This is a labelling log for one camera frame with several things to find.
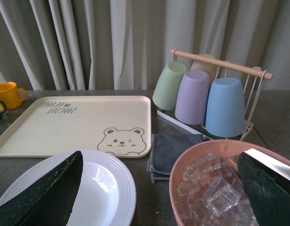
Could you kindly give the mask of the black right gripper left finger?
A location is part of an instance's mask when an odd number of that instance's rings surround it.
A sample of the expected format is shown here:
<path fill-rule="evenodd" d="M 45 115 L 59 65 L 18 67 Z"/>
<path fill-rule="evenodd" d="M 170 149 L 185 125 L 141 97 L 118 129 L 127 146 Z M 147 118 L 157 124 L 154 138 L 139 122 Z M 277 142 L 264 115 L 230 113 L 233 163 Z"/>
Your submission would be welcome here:
<path fill-rule="evenodd" d="M 0 206 L 0 226 L 65 226 L 83 171 L 81 151 L 67 157 L 20 194 Z"/>

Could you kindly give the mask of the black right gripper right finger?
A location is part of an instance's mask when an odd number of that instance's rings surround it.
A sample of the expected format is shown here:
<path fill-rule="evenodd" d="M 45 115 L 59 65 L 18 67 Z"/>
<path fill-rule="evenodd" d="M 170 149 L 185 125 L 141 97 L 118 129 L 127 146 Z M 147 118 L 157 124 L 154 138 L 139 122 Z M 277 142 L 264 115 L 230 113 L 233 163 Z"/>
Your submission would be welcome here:
<path fill-rule="evenodd" d="M 290 226 L 290 166 L 262 152 L 242 152 L 238 170 L 260 226 Z"/>

